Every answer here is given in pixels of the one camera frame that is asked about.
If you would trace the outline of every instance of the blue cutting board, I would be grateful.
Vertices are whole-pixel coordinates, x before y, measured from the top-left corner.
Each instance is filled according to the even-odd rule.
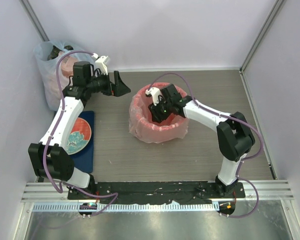
[[[74,161],[74,166],[81,170],[82,172],[86,172],[87,174],[93,172],[93,153],[94,153],[94,112],[93,111],[83,111],[79,118],[86,120],[92,131],[91,139],[89,143],[85,146],[84,149],[71,155],[71,158]]]

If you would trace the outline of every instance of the gray wood grain surface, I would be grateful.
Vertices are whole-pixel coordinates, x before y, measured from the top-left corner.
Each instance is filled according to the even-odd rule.
[[[192,86],[201,103],[223,112],[242,112],[255,126],[246,93],[237,70],[180,72]],[[85,110],[95,112],[94,170],[97,181],[185,181],[214,180],[223,156],[218,149],[216,133],[191,120],[183,139],[144,143],[129,133],[129,106],[132,97],[151,83],[161,72],[122,72],[122,80],[131,93],[122,97],[94,94]],[[170,82],[188,92],[176,76],[159,82]],[[259,142],[251,153],[257,152]],[[240,176],[251,180],[272,179],[264,154],[244,163]]]

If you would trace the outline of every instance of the plastic bag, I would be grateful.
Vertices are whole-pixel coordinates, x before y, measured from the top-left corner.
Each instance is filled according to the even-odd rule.
[[[153,86],[163,88],[169,83],[158,82]],[[152,98],[145,96],[150,85],[142,88],[133,98],[130,105],[129,132],[146,143],[161,143],[175,138],[184,138],[188,132],[188,118],[171,114],[161,123],[152,122],[152,115],[148,106],[153,103]],[[187,94],[178,86],[177,91],[185,97]]]
[[[51,59],[50,55],[53,46],[56,46],[62,52],[59,52],[56,58]],[[69,52],[69,50],[67,50],[69,48],[67,47],[67,49],[65,49],[65,46],[71,46],[73,50],[83,51],[83,49],[77,44],[61,40],[42,42],[39,45],[37,45],[33,50],[42,77],[45,98],[49,108],[53,111],[57,111],[61,100],[59,88],[56,82],[55,68],[61,56],[64,53]],[[62,89],[64,89],[69,84],[69,76],[73,75],[72,68],[74,63],[77,61],[88,61],[91,64],[94,64],[92,57],[85,53],[74,53],[69,57],[66,57],[59,67],[59,76]]]

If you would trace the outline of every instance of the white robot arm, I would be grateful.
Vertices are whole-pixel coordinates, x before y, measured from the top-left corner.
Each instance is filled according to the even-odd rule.
[[[106,63],[109,61],[107,56],[99,57],[94,54],[95,65],[89,62],[79,61],[73,66],[72,85],[66,86],[63,90],[64,104],[60,101],[59,109],[52,121],[46,134],[40,142],[32,143],[28,148],[30,160],[35,174],[38,177],[47,177],[43,167],[43,149],[51,138],[48,147],[46,162],[51,177],[55,180],[66,182],[78,188],[94,188],[94,178],[92,175],[84,173],[74,166],[71,157],[66,153],[66,143],[74,123],[83,111],[86,102],[92,93],[101,92],[107,96],[120,97],[131,92],[120,78],[119,72],[114,71],[114,83],[110,81]]]
[[[174,113],[198,121],[217,133],[219,148],[224,156],[221,170],[216,176],[216,183],[219,184],[218,191],[225,194],[233,189],[237,182],[236,173],[240,161],[250,151],[255,139],[249,128],[222,116],[231,116],[246,122],[243,114],[220,112],[197,100],[192,100],[190,96],[182,97],[173,84],[162,89],[152,87],[146,91],[146,96],[153,99],[153,103],[149,106],[152,121],[160,123]],[[218,113],[218,116],[204,109]]]

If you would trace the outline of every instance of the plate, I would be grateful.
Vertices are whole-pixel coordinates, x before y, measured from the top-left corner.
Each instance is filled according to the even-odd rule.
[[[87,146],[92,136],[89,123],[78,117],[74,123],[67,142],[66,152],[69,155],[76,154]]]

